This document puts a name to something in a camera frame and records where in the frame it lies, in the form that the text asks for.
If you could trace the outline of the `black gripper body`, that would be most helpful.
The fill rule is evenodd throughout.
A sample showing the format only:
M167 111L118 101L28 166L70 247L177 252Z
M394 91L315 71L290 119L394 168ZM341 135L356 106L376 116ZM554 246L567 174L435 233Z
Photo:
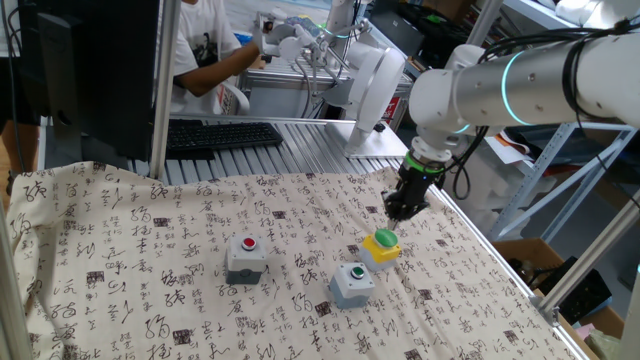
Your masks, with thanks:
M441 173L423 173L415 168L399 170L399 192L402 200L423 200L430 185L437 183Z

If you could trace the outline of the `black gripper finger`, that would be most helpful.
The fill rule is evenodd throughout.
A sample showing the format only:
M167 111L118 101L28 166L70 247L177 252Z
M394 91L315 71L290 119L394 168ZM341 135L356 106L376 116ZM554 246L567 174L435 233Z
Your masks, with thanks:
M404 217L404 203L397 199L394 192L382 193L385 214L388 218L387 228L395 230Z
M399 223L408 221L422 210L429 207L429 201L424 197L416 199L400 199L394 201L394 227Z

